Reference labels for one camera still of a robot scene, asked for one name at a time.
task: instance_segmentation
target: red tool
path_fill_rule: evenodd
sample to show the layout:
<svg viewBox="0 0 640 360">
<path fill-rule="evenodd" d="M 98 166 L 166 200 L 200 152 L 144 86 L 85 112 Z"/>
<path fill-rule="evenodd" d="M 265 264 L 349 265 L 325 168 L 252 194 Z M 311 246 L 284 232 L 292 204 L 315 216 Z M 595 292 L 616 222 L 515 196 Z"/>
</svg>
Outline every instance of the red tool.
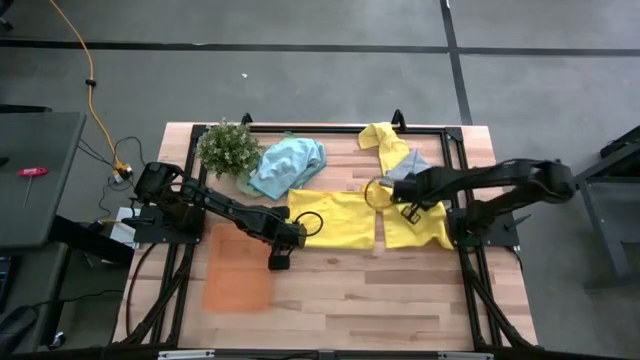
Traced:
<svg viewBox="0 0 640 360">
<path fill-rule="evenodd" d="M 27 199 L 29 199 L 29 191 L 31 191 L 33 178 L 46 175 L 48 172 L 49 171 L 43 167 L 26 168 L 18 171 L 18 175 L 29 178 L 29 185 L 27 185 L 27 193 L 24 195 L 24 204 L 22 204 L 22 207 L 27 206 Z"/>
</svg>

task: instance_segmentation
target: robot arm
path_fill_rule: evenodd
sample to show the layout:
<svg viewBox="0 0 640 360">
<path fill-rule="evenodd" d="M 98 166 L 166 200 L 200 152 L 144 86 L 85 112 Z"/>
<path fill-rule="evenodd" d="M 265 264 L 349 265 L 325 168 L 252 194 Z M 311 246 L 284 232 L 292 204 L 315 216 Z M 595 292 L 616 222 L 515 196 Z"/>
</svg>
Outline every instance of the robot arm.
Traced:
<svg viewBox="0 0 640 360">
<path fill-rule="evenodd" d="M 183 177 L 183 182 L 174 183 L 178 176 Z M 180 190 L 173 191 L 173 185 L 180 185 Z M 153 203 L 160 210 L 158 217 L 128 219 L 127 222 L 136 228 L 162 223 L 165 228 L 189 232 L 195 227 L 194 222 L 202 221 L 201 216 L 194 216 L 195 210 L 204 209 L 233 221 L 238 229 L 269 244 L 272 248 L 269 268 L 272 270 L 288 269 L 291 251 L 305 245 L 307 231 L 304 225 L 285 222 L 289 218 L 288 207 L 243 205 L 200 185 L 197 179 L 184 178 L 184 172 L 176 165 L 147 164 L 134 192 L 144 206 Z"/>
<path fill-rule="evenodd" d="M 575 192 L 569 167 L 553 161 L 514 159 L 495 166 L 456 170 L 432 167 L 393 183 L 392 201 L 410 203 L 402 215 L 412 223 L 420 220 L 417 210 L 429 209 L 451 199 L 461 190 L 515 186 L 492 200 L 467 204 L 466 228 L 486 229 L 496 217 L 538 201 L 563 203 Z"/>
</svg>

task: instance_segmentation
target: yellow towel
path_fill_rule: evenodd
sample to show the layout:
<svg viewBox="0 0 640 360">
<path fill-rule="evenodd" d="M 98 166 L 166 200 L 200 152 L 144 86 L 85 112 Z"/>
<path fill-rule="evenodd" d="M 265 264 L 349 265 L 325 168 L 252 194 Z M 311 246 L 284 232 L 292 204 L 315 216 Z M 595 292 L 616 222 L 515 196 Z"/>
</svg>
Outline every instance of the yellow towel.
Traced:
<svg viewBox="0 0 640 360">
<path fill-rule="evenodd" d="M 315 211 L 324 220 L 317 235 L 307 238 L 306 246 L 341 249 L 372 249 L 375 241 L 375 211 L 360 191 L 289 190 L 290 219 L 305 211 Z M 315 232 L 320 220 L 313 215 L 300 218 L 308 233 Z"/>
<path fill-rule="evenodd" d="M 383 174 L 398 165 L 410 152 L 409 145 L 398 138 L 391 123 L 370 124 L 360 132 L 358 142 L 362 149 L 378 146 Z M 390 189 L 384 188 L 384 190 L 371 192 L 370 189 L 368 195 L 372 193 L 390 195 Z M 391 206 L 382 212 L 384 237 L 388 248 L 423 246 L 436 238 L 443 248 L 453 249 L 445 228 L 446 210 L 442 203 L 438 203 L 428 211 L 418 210 L 421 219 L 415 225 L 402 216 L 401 211 L 405 206 L 407 204 Z"/>
</svg>

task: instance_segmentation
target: green plant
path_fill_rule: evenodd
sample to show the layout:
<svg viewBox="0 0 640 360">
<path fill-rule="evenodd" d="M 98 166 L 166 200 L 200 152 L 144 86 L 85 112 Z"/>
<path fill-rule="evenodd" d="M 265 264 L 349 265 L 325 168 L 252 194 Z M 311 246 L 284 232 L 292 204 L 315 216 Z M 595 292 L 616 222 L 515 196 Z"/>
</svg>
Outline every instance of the green plant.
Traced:
<svg viewBox="0 0 640 360">
<path fill-rule="evenodd" d="M 198 141 L 196 155 L 202 165 L 216 174 L 247 174 L 260 161 L 258 139 L 245 125 L 220 123 L 205 132 Z"/>
</svg>

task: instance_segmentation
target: orange towel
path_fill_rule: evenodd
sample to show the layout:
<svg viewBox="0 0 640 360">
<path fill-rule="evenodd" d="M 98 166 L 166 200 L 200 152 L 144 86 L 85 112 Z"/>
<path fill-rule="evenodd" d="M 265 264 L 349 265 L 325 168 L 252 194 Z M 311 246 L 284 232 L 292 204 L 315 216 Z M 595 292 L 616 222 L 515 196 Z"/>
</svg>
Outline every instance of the orange towel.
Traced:
<svg viewBox="0 0 640 360">
<path fill-rule="evenodd" d="M 263 311 L 271 303 L 271 248 L 234 224 L 211 230 L 202 309 L 212 312 Z"/>
</svg>

